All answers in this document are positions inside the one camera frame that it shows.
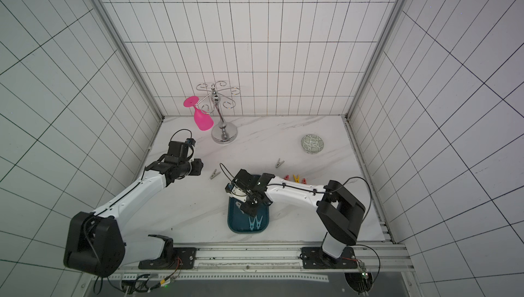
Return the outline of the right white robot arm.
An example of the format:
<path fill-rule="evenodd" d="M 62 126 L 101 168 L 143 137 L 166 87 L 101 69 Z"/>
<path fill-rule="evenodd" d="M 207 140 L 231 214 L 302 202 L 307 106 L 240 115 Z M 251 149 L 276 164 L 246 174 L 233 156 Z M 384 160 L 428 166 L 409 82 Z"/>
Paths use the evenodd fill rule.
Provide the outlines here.
<path fill-rule="evenodd" d="M 306 185 L 290 182 L 274 174 L 252 175 L 240 170 L 225 187 L 229 197 L 239 201 L 240 211 L 255 217 L 261 207 L 274 203 L 290 204 L 313 210 L 319 216 L 326 236 L 321 255 L 337 262 L 343 252 L 355 246 L 367 208 L 345 185 L 335 180 L 327 185 Z"/>

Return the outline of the teal clothespin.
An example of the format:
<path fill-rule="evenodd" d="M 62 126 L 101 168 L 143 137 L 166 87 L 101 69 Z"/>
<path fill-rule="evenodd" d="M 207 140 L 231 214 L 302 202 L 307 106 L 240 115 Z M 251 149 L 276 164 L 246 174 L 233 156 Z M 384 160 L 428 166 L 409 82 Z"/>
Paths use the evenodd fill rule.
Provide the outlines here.
<path fill-rule="evenodd" d="M 263 217 L 248 217 L 250 231 L 260 231 L 262 226 Z"/>

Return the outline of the grey clothespin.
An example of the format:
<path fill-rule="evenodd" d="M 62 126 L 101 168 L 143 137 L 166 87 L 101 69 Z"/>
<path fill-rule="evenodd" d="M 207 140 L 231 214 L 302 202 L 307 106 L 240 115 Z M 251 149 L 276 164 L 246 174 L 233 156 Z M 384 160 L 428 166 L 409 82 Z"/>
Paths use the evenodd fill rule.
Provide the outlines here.
<path fill-rule="evenodd" d="M 217 177 L 218 175 L 220 175 L 220 174 L 221 174 L 221 172 L 218 171 L 217 169 L 215 169 L 215 170 L 213 171 L 213 173 L 211 174 L 211 176 L 210 176 L 210 180 L 213 180 L 214 178 L 216 178 L 216 177 Z"/>
<path fill-rule="evenodd" d="M 275 168 L 279 168 L 283 163 L 284 161 L 278 159 L 277 163 L 275 164 Z"/>

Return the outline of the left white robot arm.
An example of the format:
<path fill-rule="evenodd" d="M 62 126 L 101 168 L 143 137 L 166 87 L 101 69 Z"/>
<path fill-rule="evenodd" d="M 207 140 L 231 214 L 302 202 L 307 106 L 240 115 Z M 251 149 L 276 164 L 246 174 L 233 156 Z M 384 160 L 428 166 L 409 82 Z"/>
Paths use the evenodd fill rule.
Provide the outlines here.
<path fill-rule="evenodd" d="M 167 153 L 119 195 L 91 212 L 77 213 L 68 228 L 64 266 L 102 278 L 136 262 L 171 267 L 176 259 L 172 238 L 160 234 L 129 238 L 124 229 L 137 211 L 171 183 L 200 175 L 203 162 L 193 156 L 195 144 L 193 138 L 170 141 Z"/>

